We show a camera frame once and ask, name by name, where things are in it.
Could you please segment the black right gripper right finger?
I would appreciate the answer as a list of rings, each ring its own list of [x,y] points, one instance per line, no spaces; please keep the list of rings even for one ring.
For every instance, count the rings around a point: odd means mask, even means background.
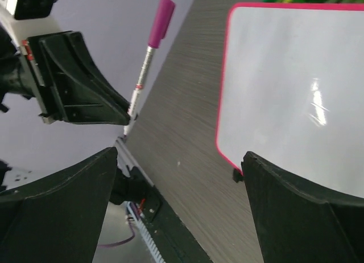
[[[248,151],[241,163],[264,262],[363,262],[363,199]]]

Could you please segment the white marker with pink cap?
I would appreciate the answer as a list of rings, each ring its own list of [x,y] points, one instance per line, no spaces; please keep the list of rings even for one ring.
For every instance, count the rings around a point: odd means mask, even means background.
[[[144,57],[138,81],[131,96],[130,106],[128,109],[130,122],[127,126],[124,127],[122,136],[123,141],[127,139],[127,136],[129,135],[129,132],[133,125],[133,122],[136,120],[138,116],[137,108],[140,102],[140,96],[143,92],[145,83],[147,81],[147,76],[152,63],[154,53],[160,47],[161,41],[166,36],[175,6],[176,5],[172,0],[159,1],[159,6],[156,11],[154,22],[148,38],[146,55]]]

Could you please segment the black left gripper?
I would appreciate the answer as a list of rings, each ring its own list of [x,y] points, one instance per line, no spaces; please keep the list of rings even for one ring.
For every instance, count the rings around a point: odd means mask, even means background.
[[[69,30],[32,36],[20,47],[1,28],[1,112],[7,94],[35,98],[46,124],[128,125],[129,102],[97,68],[84,37]]]

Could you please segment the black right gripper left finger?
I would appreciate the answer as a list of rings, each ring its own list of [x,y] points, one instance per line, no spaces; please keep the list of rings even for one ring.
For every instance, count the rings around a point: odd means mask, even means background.
[[[92,262],[117,149],[1,193],[1,262]]]

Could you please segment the pink framed whiteboard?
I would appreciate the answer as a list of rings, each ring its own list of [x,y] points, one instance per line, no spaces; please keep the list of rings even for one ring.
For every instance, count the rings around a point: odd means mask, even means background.
[[[235,4],[216,146],[363,197],[363,4]]]

